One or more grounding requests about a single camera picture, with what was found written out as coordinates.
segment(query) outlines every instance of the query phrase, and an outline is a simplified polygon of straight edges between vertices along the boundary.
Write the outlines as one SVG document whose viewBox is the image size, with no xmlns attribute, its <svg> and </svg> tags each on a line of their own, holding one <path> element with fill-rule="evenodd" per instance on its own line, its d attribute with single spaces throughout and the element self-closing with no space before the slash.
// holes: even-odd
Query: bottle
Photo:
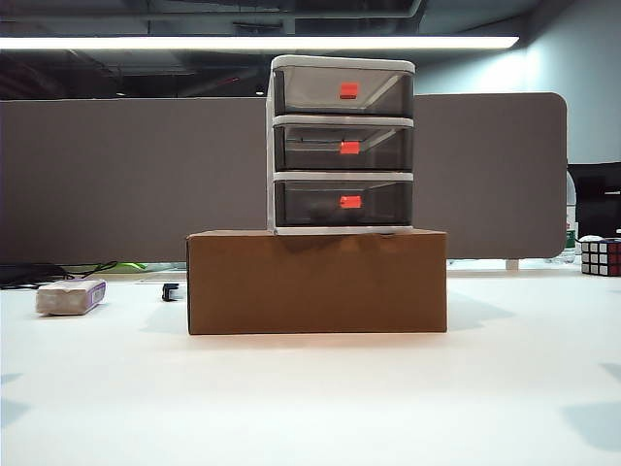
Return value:
<svg viewBox="0 0 621 466">
<path fill-rule="evenodd" d="M 570 172 L 567 172 L 567 216 L 565 226 L 565 248 L 559 255 L 550 259 L 550 262 L 555 264 L 572 264 L 575 261 L 575 185 Z"/>
</svg>

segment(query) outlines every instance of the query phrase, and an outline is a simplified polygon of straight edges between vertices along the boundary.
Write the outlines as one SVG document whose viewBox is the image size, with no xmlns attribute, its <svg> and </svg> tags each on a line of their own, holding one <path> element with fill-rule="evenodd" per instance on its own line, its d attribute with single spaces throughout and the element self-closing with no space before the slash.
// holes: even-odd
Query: ceiling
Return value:
<svg viewBox="0 0 621 466">
<path fill-rule="evenodd" d="M 525 37 L 552 0 L 4 0 L 3 36 L 473 35 Z M 463 51 L 369 50 L 417 66 Z M 333 50 L 332 55 L 347 53 Z M 272 55 L 208 51 L 3 51 L 1 99 L 245 96 Z"/>
</svg>

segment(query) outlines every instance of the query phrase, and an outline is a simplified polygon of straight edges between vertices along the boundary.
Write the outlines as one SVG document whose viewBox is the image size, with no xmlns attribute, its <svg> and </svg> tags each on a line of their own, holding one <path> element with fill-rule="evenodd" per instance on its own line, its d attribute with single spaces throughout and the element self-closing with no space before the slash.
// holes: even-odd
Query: gray desk divider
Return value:
<svg viewBox="0 0 621 466">
<path fill-rule="evenodd" d="M 414 99 L 414 225 L 455 258 L 565 237 L 555 94 Z M 187 234 L 265 228 L 265 99 L 0 103 L 0 262 L 180 261 Z"/>
</svg>

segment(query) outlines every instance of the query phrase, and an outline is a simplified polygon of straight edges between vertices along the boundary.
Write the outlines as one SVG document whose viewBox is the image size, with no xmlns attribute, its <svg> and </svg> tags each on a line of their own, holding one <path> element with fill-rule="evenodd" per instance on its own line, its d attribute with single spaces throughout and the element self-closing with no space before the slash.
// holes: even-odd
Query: computer monitor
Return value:
<svg viewBox="0 0 621 466">
<path fill-rule="evenodd" d="M 578 234 L 621 236 L 621 162 L 571 164 Z"/>
</svg>

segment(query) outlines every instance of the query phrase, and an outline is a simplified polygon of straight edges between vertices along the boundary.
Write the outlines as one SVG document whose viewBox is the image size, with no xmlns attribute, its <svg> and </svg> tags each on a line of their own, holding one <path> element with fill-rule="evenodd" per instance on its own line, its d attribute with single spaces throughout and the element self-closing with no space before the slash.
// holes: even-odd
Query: rubik's cube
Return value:
<svg viewBox="0 0 621 466">
<path fill-rule="evenodd" d="M 582 273 L 621 276 L 621 238 L 582 242 Z"/>
</svg>

